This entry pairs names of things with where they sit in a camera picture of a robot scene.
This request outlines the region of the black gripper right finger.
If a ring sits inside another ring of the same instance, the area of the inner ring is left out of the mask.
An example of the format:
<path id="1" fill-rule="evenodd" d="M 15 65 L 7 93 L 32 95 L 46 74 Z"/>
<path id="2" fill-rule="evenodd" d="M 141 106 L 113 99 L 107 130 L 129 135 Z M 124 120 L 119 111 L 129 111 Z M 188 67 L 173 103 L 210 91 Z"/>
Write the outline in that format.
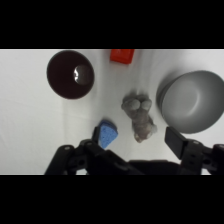
<path id="1" fill-rule="evenodd" d="M 197 140 L 186 139 L 173 127 L 167 127 L 165 143 L 181 161 L 179 175 L 200 175 L 206 169 L 211 175 L 224 175 L 224 144 L 212 148 Z"/>

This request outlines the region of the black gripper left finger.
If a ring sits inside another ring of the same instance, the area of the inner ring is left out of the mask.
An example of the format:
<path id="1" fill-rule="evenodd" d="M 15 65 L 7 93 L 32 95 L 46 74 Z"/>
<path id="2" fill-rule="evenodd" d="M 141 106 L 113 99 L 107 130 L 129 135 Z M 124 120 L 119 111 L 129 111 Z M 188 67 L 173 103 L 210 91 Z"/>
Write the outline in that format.
<path id="1" fill-rule="evenodd" d="M 91 139 L 82 140 L 77 147 L 60 146 L 54 154 L 46 175 L 76 175 L 86 170 L 89 175 L 139 175 L 140 171 L 111 150 L 99 146 L 100 128 L 94 129 Z"/>

